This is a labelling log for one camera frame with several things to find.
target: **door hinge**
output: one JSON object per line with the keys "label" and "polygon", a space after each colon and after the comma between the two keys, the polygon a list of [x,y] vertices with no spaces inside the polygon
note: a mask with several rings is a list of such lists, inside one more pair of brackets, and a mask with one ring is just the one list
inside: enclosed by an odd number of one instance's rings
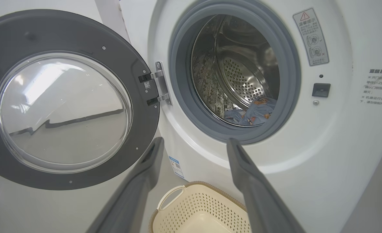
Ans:
{"label": "door hinge", "polygon": [[158,101],[165,101],[167,104],[172,105],[170,96],[168,93],[168,87],[166,86],[164,68],[162,62],[158,61],[155,63],[156,72],[151,73],[151,78],[155,80],[156,87],[158,88]]}

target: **blue cloth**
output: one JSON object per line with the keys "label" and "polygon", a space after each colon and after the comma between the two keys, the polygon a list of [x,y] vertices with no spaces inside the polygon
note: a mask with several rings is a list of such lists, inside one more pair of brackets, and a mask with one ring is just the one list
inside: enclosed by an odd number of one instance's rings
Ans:
{"label": "blue cloth", "polygon": [[253,126],[264,124],[276,107],[277,100],[258,97],[253,100],[250,107],[245,110],[232,109],[224,112],[226,121],[241,126]]}

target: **beige basket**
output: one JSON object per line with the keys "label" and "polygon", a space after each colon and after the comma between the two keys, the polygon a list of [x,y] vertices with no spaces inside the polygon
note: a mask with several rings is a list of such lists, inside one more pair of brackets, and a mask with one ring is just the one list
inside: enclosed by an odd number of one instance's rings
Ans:
{"label": "beige basket", "polygon": [[[182,192],[161,208],[168,196]],[[191,182],[171,189],[158,204],[149,223],[150,233],[249,233],[244,205],[204,182]]]}

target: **open door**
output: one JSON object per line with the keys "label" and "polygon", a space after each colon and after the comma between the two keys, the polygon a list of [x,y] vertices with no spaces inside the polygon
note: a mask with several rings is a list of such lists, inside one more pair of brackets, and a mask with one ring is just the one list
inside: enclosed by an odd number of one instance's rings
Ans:
{"label": "open door", "polygon": [[0,17],[0,175],[66,190],[125,171],[151,143],[166,99],[153,78],[92,19],[48,9]]}

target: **qr code sticker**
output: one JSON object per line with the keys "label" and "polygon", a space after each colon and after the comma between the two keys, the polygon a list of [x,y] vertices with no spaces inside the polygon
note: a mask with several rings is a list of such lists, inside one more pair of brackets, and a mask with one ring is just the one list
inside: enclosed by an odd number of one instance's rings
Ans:
{"label": "qr code sticker", "polygon": [[151,84],[149,84],[149,82],[146,82],[144,84],[145,84],[145,89],[146,90],[151,88]]}
{"label": "qr code sticker", "polygon": [[172,165],[172,170],[178,176],[184,178],[184,173],[182,173],[181,166],[179,165],[179,161],[169,156],[170,164]]}

